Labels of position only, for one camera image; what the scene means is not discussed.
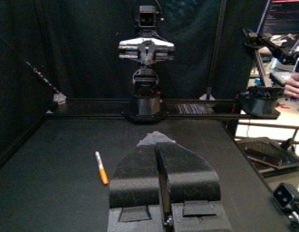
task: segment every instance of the black backdrop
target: black backdrop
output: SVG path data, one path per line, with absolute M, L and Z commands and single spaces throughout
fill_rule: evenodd
M 128 97 L 136 63 L 118 58 L 118 42 L 136 37 L 133 0 L 44 1 L 50 47 L 62 92 L 74 98 Z M 154 1 L 136 1 L 136 5 Z M 160 0 L 160 35 L 174 44 L 174 61 L 157 63 L 162 97 L 197 98 L 205 93 L 221 1 Z M 242 26 L 256 29 L 267 1 L 226 1 L 218 44 L 213 96 L 233 98 L 245 88 L 250 57 Z
M 136 63 L 120 60 L 121 40 L 136 37 L 133 0 L 1 0 L 0 35 L 69 98 L 124 98 Z M 140 4 L 153 1 L 137 1 Z M 221 1 L 160 0 L 160 35 L 174 44 L 172 62 L 158 63 L 164 98 L 205 93 Z M 252 66 L 241 27 L 256 29 L 265 0 L 228 0 L 214 64 L 213 96 L 233 98 Z M 0 153 L 38 121 L 52 91 L 0 39 Z

